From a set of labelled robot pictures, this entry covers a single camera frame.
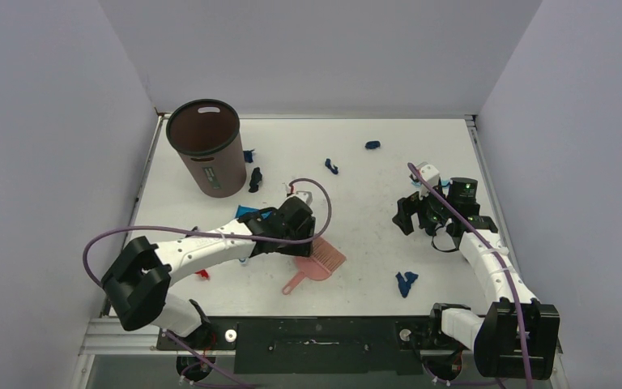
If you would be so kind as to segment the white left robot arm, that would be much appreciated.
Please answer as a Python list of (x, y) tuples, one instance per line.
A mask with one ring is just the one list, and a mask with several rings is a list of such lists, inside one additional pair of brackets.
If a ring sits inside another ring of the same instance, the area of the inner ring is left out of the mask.
[(207, 317), (194, 300), (170, 288), (197, 271), (260, 254), (307, 255), (315, 218), (307, 191), (289, 195), (278, 208), (251, 212), (224, 226), (174, 241), (132, 239), (101, 279), (101, 287), (126, 331), (147, 325), (177, 335), (191, 349), (209, 338)]

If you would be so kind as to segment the blue dustpan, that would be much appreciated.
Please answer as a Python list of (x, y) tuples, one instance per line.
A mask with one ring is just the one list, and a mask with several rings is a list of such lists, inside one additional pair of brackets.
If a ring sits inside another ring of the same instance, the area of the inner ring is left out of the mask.
[(246, 207), (243, 205), (239, 205), (236, 209), (235, 218), (240, 219), (249, 213), (253, 213), (256, 215), (260, 215), (261, 218), (266, 219), (270, 213), (274, 210), (272, 207), (267, 207), (263, 209), (258, 209), (254, 207)]

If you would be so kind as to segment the pink hand brush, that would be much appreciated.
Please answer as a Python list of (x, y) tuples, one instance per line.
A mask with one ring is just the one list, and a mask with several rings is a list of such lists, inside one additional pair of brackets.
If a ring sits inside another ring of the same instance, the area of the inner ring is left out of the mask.
[(309, 257), (294, 259), (297, 272), (283, 286), (283, 295), (289, 295), (303, 280), (323, 281), (342, 266), (347, 257), (325, 238), (319, 237), (312, 243), (312, 254)]

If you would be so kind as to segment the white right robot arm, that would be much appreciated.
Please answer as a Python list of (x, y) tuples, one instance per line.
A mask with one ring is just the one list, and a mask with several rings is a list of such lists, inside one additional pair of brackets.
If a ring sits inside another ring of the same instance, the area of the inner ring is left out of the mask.
[[(526, 286), (509, 259), (493, 218), (480, 213), (478, 182), (456, 177), (448, 183), (439, 173), (412, 175), (420, 190), (397, 202), (393, 222), (409, 235), (418, 227), (430, 237), (445, 231), (472, 268), (489, 304), (485, 315), (462, 304), (436, 303), (413, 346), (451, 348), (448, 357), (427, 360), (436, 379), (448, 381), (461, 369), (460, 355), (471, 351), (475, 368), (486, 378), (548, 380), (552, 376), (560, 315)], [(418, 217), (414, 224), (412, 217)]]

